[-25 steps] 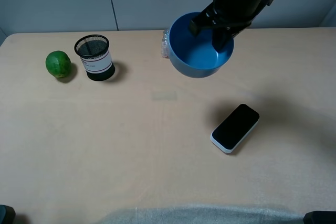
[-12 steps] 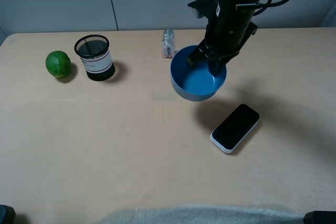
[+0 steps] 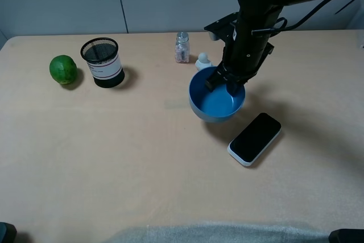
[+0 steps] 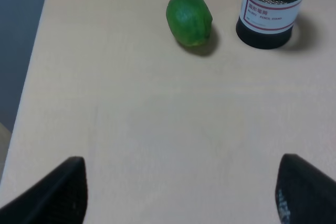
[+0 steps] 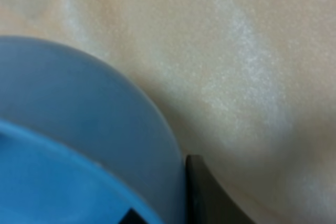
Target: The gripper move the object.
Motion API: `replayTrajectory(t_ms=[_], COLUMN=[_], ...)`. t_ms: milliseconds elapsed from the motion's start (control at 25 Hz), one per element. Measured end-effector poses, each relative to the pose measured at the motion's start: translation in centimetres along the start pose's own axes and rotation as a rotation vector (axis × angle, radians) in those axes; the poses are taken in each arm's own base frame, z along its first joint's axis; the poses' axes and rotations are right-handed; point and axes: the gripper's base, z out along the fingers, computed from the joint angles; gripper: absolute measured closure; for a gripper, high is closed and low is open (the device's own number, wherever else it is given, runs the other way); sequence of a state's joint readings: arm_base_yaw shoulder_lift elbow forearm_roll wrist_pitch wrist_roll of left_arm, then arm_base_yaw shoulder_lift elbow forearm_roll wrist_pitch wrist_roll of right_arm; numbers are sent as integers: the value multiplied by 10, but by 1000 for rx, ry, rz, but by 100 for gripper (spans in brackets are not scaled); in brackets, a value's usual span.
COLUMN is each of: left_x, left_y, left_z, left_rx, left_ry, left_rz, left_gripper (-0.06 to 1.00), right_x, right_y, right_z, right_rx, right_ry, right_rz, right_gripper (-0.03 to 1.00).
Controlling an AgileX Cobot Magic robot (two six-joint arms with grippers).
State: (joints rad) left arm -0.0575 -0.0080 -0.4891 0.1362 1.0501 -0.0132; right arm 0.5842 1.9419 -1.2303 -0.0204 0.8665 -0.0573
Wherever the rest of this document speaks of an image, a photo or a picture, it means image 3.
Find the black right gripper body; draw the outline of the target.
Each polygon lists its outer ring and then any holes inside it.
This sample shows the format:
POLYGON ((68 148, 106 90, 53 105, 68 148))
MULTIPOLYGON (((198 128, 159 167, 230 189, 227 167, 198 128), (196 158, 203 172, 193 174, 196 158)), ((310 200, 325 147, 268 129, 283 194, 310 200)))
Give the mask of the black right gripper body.
POLYGON ((254 36, 250 29, 235 28, 216 69, 218 77, 225 81, 248 81, 254 77, 274 49, 268 42, 270 36, 254 36))

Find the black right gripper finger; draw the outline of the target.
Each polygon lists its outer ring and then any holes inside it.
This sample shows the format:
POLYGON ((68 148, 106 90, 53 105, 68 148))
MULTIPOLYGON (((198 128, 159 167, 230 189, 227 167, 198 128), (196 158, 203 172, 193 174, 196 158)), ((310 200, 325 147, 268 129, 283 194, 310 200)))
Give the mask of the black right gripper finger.
POLYGON ((206 80, 205 86, 209 92, 213 92, 216 88, 226 83, 226 78, 224 73, 219 71, 214 71, 206 80))
POLYGON ((239 96, 244 91, 244 81, 228 81, 226 90, 231 96, 239 96))

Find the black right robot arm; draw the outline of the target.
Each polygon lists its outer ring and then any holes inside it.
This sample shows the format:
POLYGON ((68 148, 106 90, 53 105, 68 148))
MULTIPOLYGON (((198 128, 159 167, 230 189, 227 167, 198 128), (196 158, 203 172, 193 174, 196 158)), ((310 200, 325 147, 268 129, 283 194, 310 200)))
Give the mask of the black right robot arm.
POLYGON ((204 29, 210 37, 225 43, 222 61, 205 80, 209 91, 225 84, 231 95, 237 94, 272 53, 274 47, 269 38, 296 29, 332 0, 322 0, 301 20, 288 26, 288 20, 280 16, 283 8, 308 1, 313 0, 238 0, 239 11, 207 25, 204 29))

